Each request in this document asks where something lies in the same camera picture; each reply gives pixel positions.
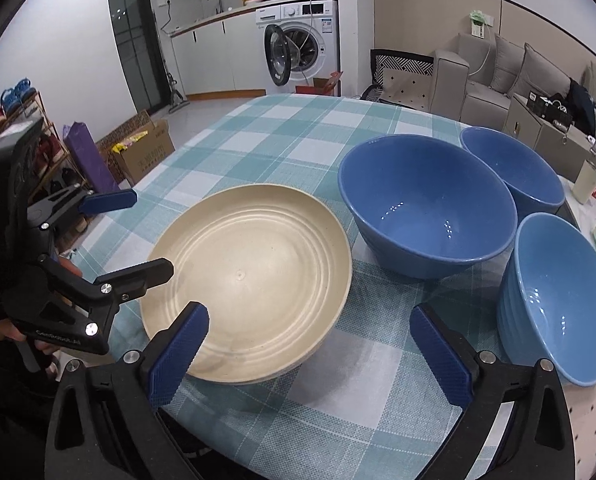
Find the light blue ribbed bowl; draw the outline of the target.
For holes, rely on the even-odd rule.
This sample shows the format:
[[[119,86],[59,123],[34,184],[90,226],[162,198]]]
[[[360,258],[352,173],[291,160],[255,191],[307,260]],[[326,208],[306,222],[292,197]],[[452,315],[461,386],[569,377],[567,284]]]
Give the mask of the light blue ribbed bowl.
[[[530,214],[516,232],[496,321],[517,365],[550,360],[560,378],[596,385],[596,251],[555,214]]]

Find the large beige plate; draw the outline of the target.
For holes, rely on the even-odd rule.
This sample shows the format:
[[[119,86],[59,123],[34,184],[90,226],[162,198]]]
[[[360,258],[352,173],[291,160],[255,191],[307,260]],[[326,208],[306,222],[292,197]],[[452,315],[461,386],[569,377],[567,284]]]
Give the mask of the large beige plate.
[[[314,196],[279,184],[215,193],[185,211],[150,255],[174,266],[168,283],[140,300],[149,337],[191,301],[209,333],[189,375],[247,385],[307,360],[336,325],[352,280],[345,230]]]

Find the large blue bowl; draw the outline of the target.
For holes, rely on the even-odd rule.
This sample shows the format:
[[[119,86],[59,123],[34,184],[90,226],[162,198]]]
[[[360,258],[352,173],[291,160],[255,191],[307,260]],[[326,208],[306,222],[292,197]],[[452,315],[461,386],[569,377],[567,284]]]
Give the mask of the large blue bowl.
[[[338,169],[340,195],[375,260],[419,280],[441,280],[510,246],[518,224],[503,180],[475,155],[419,136],[356,145]]]

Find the dark blue bowl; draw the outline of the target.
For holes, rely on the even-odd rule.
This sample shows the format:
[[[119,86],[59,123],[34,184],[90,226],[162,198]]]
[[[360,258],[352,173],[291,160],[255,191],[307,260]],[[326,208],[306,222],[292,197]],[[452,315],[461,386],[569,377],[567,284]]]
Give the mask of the dark blue bowl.
[[[506,133],[484,127],[467,127],[462,147],[487,164],[513,195],[518,221],[534,214],[555,214],[565,203],[565,192],[553,168],[526,144]]]

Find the white kitchen cabinets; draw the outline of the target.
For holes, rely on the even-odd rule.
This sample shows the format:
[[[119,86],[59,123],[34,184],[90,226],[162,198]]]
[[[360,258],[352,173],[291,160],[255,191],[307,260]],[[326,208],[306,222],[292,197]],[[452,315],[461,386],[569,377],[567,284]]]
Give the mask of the white kitchen cabinets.
[[[172,47],[185,96],[198,100],[266,94],[270,76],[255,12],[180,32],[173,36]]]

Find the brown cardboard box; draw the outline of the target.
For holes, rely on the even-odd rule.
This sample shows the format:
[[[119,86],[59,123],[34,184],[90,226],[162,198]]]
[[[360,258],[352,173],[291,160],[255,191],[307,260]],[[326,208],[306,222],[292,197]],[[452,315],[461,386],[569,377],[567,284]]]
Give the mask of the brown cardboard box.
[[[96,142],[116,183],[137,184],[175,152],[165,119],[153,120],[142,110]]]

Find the purple bag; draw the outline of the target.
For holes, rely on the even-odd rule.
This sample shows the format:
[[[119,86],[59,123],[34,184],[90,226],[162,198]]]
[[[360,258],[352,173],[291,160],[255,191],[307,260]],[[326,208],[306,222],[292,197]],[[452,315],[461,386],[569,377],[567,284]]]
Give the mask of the purple bag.
[[[112,177],[100,151],[84,122],[74,122],[62,128],[62,138],[74,162],[97,193],[119,191],[118,182]]]

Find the wooden shoe rack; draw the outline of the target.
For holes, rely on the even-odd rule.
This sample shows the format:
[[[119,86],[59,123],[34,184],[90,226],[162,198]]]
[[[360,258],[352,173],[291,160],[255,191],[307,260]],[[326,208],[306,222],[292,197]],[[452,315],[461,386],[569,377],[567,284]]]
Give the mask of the wooden shoe rack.
[[[88,191],[40,92],[21,80],[0,96],[0,244],[17,225],[24,207],[67,188]]]

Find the vacuum mop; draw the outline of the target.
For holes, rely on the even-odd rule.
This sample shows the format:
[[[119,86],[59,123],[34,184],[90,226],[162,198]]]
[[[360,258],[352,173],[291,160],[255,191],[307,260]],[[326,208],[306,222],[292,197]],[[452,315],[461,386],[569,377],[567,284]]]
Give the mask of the vacuum mop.
[[[169,113],[173,114],[176,110],[180,110],[184,106],[189,104],[187,96],[184,96],[182,92],[179,91],[177,85],[179,82],[174,78],[173,74],[169,70],[169,66],[167,62],[163,62],[165,76],[167,76],[168,85],[170,88],[170,107]]]

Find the white marble coffee table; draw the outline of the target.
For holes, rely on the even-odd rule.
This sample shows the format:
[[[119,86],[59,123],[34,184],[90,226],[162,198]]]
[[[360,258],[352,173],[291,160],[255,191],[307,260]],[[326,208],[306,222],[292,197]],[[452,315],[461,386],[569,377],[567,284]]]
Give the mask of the white marble coffee table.
[[[575,225],[581,231],[583,236],[590,242],[592,247],[596,250],[592,231],[596,226],[596,200],[590,198],[584,205],[576,201],[572,196],[572,188],[574,185],[564,177],[560,177],[564,192],[565,204],[568,208],[571,217],[574,218]]]

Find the red cardboard box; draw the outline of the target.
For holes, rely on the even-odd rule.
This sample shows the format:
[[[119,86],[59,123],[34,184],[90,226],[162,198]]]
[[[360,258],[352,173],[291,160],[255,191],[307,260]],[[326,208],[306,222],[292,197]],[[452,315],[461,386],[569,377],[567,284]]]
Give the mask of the red cardboard box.
[[[308,96],[334,96],[341,76],[342,72],[332,72],[327,78],[314,77],[307,84],[297,84],[296,92]]]

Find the cream cup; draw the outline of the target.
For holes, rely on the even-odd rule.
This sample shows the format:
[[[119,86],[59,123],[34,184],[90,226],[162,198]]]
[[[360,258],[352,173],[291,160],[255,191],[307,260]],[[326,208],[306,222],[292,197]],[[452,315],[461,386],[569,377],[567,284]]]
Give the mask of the cream cup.
[[[572,188],[572,196],[580,204],[585,204],[590,200],[592,194],[596,191],[596,166],[585,160],[578,173],[578,177]]]

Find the grey side cabinet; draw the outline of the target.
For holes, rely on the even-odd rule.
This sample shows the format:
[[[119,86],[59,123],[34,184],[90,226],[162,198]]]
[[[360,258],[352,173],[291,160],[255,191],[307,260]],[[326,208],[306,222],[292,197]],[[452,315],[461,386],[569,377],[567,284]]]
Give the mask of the grey side cabinet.
[[[575,180],[585,160],[592,158],[591,143],[576,127],[566,133],[534,115],[527,99],[514,94],[503,131],[536,151],[556,174]]]

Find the grey sofa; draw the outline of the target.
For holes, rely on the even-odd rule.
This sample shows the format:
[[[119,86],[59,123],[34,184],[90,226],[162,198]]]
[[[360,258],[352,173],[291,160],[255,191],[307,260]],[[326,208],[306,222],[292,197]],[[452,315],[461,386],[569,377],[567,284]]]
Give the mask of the grey sofa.
[[[429,112],[500,130],[514,96],[533,92],[571,108],[577,87],[590,96],[596,127],[596,63],[576,81],[530,44],[519,47],[500,36],[490,41],[461,32],[451,50],[433,54]]]

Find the black patterned rug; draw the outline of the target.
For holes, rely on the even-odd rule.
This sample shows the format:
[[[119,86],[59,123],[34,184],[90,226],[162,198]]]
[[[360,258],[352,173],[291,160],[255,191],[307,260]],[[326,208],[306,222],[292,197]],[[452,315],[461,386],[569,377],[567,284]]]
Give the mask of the black patterned rug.
[[[371,49],[371,84],[362,93],[361,100],[427,112],[432,75],[432,56]]]

